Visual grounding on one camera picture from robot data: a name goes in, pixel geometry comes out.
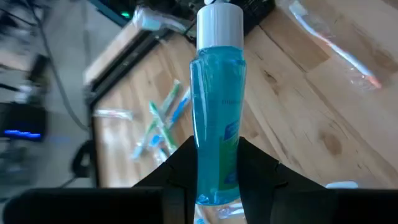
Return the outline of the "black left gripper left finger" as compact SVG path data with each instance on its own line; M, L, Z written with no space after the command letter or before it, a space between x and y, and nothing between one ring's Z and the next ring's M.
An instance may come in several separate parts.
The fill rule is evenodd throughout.
M4 224L191 224L197 150L189 137L128 188L30 189L8 201Z

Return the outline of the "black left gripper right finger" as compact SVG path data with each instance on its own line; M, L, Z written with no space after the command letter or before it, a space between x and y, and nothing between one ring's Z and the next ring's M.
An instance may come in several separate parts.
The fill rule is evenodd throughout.
M398 224L398 189L327 189L245 138L238 184L248 224Z

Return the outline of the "blue toothbrush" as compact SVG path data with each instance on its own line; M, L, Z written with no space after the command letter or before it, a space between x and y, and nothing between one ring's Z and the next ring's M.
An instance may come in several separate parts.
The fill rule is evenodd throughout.
M179 117L184 112L184 110L187 107L187 105L189 104L190 100L191 100L191 93L190 93L190 88L188 88L186 90L186 92L184 93L183 97L181 98L180 103L178 104L177 108L175 109L170 120L166 123L166 126L168 127L169 130L171 130L172 126L178 121Z
M150 150L153 153L155 163L159 166L165 162L169 157L169 151L165 145L163 137L156 134L149 142Z

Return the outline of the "small blue mouthwash bottle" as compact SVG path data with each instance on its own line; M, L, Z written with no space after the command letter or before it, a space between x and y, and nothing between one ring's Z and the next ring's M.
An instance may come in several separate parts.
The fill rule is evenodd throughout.
M243 10L204 0L197 13L190 89L197 150L196 203L219 207L239 198L237 150L246 83Z

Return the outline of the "white orange toothbrush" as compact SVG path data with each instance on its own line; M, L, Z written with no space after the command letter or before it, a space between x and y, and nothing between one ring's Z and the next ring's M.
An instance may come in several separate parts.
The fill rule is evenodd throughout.
M357 71L361 74L360 79L366 80L373 88L380 89L382 87L381 82L376 78L372 71L360 60L358 60L351 53L343 50L339 45L336 45L332 42L325 34L320 31L314 29L305 19L305 16L308 16L308 11L304 8L304 6L299 3L298 0L294 0L289 6L289 11L295 17L296 21L313 37L322 41L325 45L329 46L335 53L337 53L340 57L345 59L348 63L351 64L351 70L357 69Z

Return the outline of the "dark device with blue light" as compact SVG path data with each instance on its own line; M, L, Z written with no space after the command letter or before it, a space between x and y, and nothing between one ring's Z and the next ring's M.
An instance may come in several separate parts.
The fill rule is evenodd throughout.
M47 110L16 102L1 105L0 137L42 142L47 134Z

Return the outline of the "black aluminium table frame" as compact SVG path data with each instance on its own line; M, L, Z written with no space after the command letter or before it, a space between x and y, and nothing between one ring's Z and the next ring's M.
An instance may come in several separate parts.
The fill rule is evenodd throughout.
M150 101L161 104L173 87L162 66L159 42L148 32L119 35L86 72L92 171L98 187L130 187L153 165L145 152L131 159L152 122ZM130 110L132 121L94 117L97 109Z

